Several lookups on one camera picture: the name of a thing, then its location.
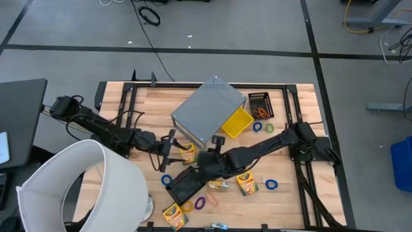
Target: wooden tabletop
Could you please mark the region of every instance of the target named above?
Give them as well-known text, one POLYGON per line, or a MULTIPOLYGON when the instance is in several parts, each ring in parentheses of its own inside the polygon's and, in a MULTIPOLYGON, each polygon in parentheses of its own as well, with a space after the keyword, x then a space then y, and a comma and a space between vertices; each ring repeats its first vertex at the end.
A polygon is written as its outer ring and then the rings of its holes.
MULTIPOLYGON (((122 82, 107 83, 100 109, 101 116, 107 119, 117 116, 122 86, 122 82)), ((297 84, 296 86, 303 120, 306 122, 322 121, 314 86, 312 84, 297 84)), ((161 136, 167 135, 169 130, 173 128, 170 117, 171 112, 181 105, 195 90, 195 88, 139 88, 135 101, 135 110, 144 111, 145 114, 139 119, 137 127, 155 133, 158 139, 161 136)), ((265 131, 256 133, 253 131, 251 124, 235 139, 231 139, 223 131, 219 131, 218 135, 226 138, 222 152, 233 147, 251 146, 282 132, 285 128, 285 105, 281 90, 239 89, 239 91, 245 95, 252 92, 269 93, 275 117, 263 122, 263 124, 271 122, 275 130, 271 134, 265 131)), ((128 104, 129 101, 126 102, 126 109, 129 107, 128 104)), ((295 112, 293 104, 291 104, 291 107, 292 112, 295 112)), ((248 102, 246 102, 245 110, 250 112, 248 102)), ((317 136, 325 136, 323 124, 313 124, 311 127, 317 136)), ((176 138, 181 144, 189 143, 179 131, 176 131, 176 138)), ((171 150, 170 157, 180 157, 177 148, 171 150)), ((186 167, 183 167, 180 163, 174 163, 167 167, 165 173, 160 173, 152 168, 147 153, 135 149, 131 151, 129 160, 142 170, 149 186, 149 193, 154 198, 154 212, 148 221, 154 222, 155 227, 169 226, 162 215, 162 211, 173 203, 173 199, 166 192, 165 187, 160 182, 160 178, 163 174, 175 177, 186 167)), ((333 167, 328 162, 322 161, 312 162, 312 167, 319 198, 338 222, 346 224, 333 167)), ((104 172, 102 164, 99 164, 98 168, 101 173, 104 172)), ((252 169, 252 173, 259 186, 258 192, 244 197, 236 183, 236 179, 231 178, 228 180, 230 184, 229 189, 225 191, 212 189, 214 196, 219 202, 218 206, 214 207, 206 203, 203 209, 188 213, 189 223, 185 227, 210 227, 213 222, 222 222, 231 228, 260 228, 262 224, 268 224, 269 228, 272 229, 303 229, 295 167, 288 156, 288 148, 277 150, 262 157, 252 169), (265 187, 265 182, 268 179, 277 180, 279 187, 275 190, 268 190, 265 187)), ((100 185, 101 181, 96 168, 87 170, 81 186, 73 221, 80 220, 94 205, 100 191, 100 185)), ((196 201, 198 197, 203 196, 206 190, 207 187, 204 187, 193 196, 192 202, 196 201)), ((307 199, 310 221, 312 225, 315 225, 312 202, 308 196, 307 199)))

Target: perforated metal box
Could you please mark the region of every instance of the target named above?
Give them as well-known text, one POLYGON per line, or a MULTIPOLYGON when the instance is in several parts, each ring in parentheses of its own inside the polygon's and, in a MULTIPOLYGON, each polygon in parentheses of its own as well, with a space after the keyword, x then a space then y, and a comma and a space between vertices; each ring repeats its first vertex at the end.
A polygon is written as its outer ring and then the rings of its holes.
POLYGON ((174 127, 199 148, 246 102, 246 96, 211 77, 171 114, 174 127))

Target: yellow crayon box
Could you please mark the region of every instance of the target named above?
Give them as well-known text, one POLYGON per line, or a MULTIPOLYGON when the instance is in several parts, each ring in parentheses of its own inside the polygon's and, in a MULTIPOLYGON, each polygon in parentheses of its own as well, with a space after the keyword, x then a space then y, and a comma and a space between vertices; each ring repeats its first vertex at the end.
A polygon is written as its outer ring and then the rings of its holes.
POLYGON ((193 143, 190 143, 184 145, 184 147, 187 149, 187 151, 182 149, 180 150, 180 156, 182 156, 182 159, 186 160, 185 162, 183 162, 183 165, 197 162, 198 153, 196 151, 196 146, 193 143))
POLYGON ((258 184, 256 184, 255 180, 253 179, 251 171, 237 175, 236 179, 238 180, 238 184, 240 186, 240 189, 242 190, 243 196, 252 194, 259 190, 258 184))
POLYGON ((173 231, 178 231, 189 221, 177 203, 173 203, 169 208, 163 210, 163 216, 173 231))

